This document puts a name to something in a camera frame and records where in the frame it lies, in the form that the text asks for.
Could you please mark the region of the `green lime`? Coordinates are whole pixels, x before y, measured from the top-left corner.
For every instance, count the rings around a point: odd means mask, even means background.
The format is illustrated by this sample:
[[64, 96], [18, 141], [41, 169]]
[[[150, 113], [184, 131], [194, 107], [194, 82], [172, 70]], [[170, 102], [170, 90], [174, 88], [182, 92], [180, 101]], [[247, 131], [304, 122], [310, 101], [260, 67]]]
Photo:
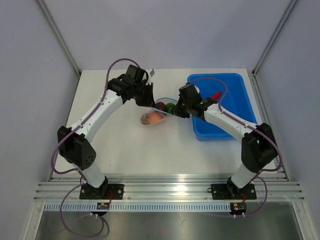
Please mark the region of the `green lime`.
[[174, 112], [174, 110], [176, 109], [176, 105], [172, 102], [169, 102], [165, 105], [166, 107], [166, 112], [168, 114], [172, 114]]

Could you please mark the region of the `clear zip top bag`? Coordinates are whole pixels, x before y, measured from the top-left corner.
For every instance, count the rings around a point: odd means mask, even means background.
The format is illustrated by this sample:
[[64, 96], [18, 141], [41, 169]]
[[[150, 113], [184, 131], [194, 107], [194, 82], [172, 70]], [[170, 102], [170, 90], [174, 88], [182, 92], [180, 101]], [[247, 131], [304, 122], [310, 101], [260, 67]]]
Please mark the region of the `clear zip top bag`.
[[155, 100], [155, 108], [152, 108], [149, 112], [144, 113], [140, 122], [147, 125], [156, 125], [165, 121], [169, 117], [174, 116], [178, 101], [170, 97], [161, 97]]

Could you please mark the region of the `orange carrot with leaves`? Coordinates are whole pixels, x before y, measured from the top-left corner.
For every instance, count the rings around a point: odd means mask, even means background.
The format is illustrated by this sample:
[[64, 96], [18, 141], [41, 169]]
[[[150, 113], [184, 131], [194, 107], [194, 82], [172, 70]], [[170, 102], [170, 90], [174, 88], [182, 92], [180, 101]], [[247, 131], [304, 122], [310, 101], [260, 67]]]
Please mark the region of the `orange carrot with leaves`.
[[211, 96], [211, 99], [217, 101], [217, 100], [220, 98], [221, 94], [222, 94], [222, 92], [221, 92], [221, 91], [218, 91], [218, 92], [216, 92], [215, 94], [213, 94], [213, 95]]

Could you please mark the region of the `dark purple plum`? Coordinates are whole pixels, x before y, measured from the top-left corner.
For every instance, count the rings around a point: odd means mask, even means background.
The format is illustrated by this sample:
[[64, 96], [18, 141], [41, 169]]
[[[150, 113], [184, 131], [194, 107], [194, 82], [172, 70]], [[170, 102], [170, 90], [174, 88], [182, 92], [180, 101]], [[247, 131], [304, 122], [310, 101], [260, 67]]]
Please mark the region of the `dark purple plum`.
[[163, 102], [161, 102], [161, 101], [159, 101], [159, 102], [157, 102], [157, 103], [155, 104], [155, 108], [156, 108], [157, 110], [160, 110], [160, 111], [163, 111], [163, 112], [166, 112], [166, 111], [167, 111], [166, 104], [163, 103]]

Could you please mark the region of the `pink peach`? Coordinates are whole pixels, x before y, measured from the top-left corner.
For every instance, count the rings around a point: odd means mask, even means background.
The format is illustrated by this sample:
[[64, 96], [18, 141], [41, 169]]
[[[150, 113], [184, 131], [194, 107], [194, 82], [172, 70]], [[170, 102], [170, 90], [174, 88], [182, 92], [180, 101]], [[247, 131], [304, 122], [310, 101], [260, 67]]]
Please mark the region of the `pink peach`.
[[163, 116], [156, 111], [148, 113], [147, 117], [149, 119], [150, 124], [157, 124], [163, 118]]

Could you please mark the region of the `brown orange fruit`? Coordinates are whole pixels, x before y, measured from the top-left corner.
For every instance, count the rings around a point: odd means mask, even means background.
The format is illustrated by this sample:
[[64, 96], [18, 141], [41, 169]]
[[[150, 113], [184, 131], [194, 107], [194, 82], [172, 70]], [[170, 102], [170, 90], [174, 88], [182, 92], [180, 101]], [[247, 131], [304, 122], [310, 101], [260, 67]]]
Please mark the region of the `brown orange fruit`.
[[140, 122], [141, 122], [143, 125], [149, 125], [149, 124], [150, 124], [147, 113], [145, 113], [145, 114], [143, 114], [143, 115], [141, 116]]

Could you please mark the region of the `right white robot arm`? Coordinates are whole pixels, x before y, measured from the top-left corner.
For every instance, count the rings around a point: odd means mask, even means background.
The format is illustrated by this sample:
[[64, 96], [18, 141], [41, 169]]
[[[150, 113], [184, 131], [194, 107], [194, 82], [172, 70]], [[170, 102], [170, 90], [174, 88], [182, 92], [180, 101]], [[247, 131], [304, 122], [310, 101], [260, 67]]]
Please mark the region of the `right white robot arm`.
[[175, 116], [201, 119], [219, 127], [241, 143], [241, 165], [226, 182], [228, 195], [239, 198], [265, 166], [280, 156], [271, 127], [266, 123], [257, 125], [246, 121], [211, 97], [202, 98], [193, 84], [187, 83], [178, 91], [179, 99], [173, 112]]

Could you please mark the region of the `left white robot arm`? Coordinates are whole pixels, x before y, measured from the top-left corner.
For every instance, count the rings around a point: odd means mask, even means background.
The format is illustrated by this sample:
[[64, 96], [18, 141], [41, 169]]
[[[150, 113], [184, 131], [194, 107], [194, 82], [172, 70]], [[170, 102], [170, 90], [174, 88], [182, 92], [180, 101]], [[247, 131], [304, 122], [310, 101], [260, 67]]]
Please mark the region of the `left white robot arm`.
[[153, 84], [149, 80], [155, 71], [129, 65], [126, 72], [108, 80], [106, 87], [92, 108], [70, 127], [61, 126], [57, 131], [58, 152], [75, 167], [84, 180], [81, 193], [84, 199], [110, 197], [107, 177], [95, 164], [97, 153], [91, 145], [106, 120], [127, 101], [137, 106], [154, 108]]

